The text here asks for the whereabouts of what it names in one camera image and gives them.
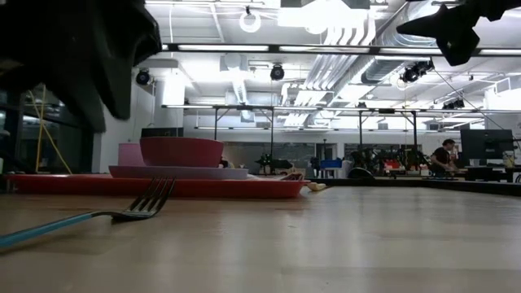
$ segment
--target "red plate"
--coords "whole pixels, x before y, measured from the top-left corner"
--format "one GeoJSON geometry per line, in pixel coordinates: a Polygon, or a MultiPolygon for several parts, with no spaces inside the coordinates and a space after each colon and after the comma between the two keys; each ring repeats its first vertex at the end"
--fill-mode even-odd
{"type": "MultiPolygon", "coordinates": [[[[110,175],[10,175],[16,193],[33,195],[140,195],[151,179],[110,175]]],[[[308,181],[176,180],[178,198],[289,199],[308,181]]]]}

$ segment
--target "wooden table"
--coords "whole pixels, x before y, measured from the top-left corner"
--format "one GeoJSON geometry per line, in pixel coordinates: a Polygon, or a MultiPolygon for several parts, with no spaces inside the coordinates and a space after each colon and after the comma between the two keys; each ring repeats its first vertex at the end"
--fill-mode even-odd
{"type": "MultiPolygon", "coordinates": [[[[0,251],[2,293],[519,292],[521,201],[334,187],[291,201],[170,200],[0,251]]],[[[0,233],[131,199],[0,195],[0,233]]]]}

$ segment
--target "ceiling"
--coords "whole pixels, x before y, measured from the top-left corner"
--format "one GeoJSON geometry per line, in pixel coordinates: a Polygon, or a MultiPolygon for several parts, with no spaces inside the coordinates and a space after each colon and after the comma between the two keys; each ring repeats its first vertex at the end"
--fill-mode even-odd
{"type": "MultiPolygon", "coordinates": [[[[405,3],[404,0],[387,0],[388,8],[374,12],[376,30],[386,23],[405,3]]],[[[160,25],[163,42],[173,43],[234,43],[234,44],[322,44],[326,33],[311,34],[305,28],[290,28],[278,26],[276,20],[280,11],[280,1],[268,1],[259,7],[252,4],[252,10],[262,14],[261,25],[255,33],[247,33],[241,29],[239,19],[244,12],[244,5],[230,7],[220,4],[187,5],[147,5],[149,12],[160,25]]],[[[521,34],[513,29],[521,24],[521,11],[514,10],[505,13],[502,20],[490,23],[481,19],[475,31],[481,38],[480,46],[520,47],[521,34]]],[[[242,54],[247,60],[247,70],[244,85],[248,92],[271,92],[281,94],[285,83],[302,83],[313,69],[317,55],[271,55],[242,54]],[[274,63],[281,63],[286,74],[283,81],[271,81],[269,73],[274,63]]],[[[232,81],[226,74],[220,72],[218,53],[161,53],[155,59],[176,59],[181,64],[190,80],[186,87],[186,97],[190,103],[204,103],[207,97],[221,97],[224,102],[226,92],[233,92],[232,81]]],[[[434,58],[436,72],[429,72],[416,83],[406,89],[396,86],[398,77],[388,75],[385,81],[375,85],[368,93],[372,99],[360,97],[375,107],[392,107],[400,101],[415,102],[414,107],[428,104],[447,94],[453,89],[463,90],[464,95],[476,106],[481,106],[483,89],[494,85],[495,81],[521,74],[521,59],[516,58],[473,58],[470,62],[457,67],[450,67],[442,58],[434,58]]],[[[353,66],[345,70],[348,75],[353,66]]],[[[164,68],[151,72],[161,76],[164,68]]],[[[332,90],[339,94],[339,86],[332,90]]],[[[347,103],[338,103],[336,107],[346,107],[347,103]]]]}

